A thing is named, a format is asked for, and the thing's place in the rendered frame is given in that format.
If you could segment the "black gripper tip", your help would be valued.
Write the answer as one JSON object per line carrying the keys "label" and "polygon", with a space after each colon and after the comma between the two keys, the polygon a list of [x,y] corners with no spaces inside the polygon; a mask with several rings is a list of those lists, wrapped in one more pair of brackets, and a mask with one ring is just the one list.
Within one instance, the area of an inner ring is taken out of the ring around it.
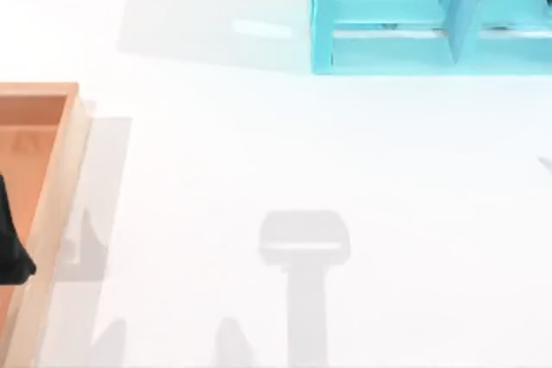
{"label": "black gripper tip", "polygon": [[16,232],[6,184],[0,174],[0,285],[23,285],[36,271],[35,262]]}

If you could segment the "shallow salmon-coloured box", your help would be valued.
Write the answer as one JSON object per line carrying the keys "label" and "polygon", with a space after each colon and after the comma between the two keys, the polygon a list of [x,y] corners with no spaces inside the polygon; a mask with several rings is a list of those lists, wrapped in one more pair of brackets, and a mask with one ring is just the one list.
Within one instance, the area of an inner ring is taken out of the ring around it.
{"label": "shallow salmon-coloured box", "polygon": [[33,368],[91,118],[76,83],[0,82],[0,174],[22,244],[37,265],[0,287],[0,368]]}

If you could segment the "light blue rack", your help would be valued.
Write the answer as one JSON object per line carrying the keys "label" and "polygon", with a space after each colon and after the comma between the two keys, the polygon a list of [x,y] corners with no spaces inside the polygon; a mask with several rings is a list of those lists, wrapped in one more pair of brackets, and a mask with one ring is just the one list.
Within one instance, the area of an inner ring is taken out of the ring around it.
{"label": "light blue rack", "polygon": [[552,75],[552,0],[310,0],[319,74]]}

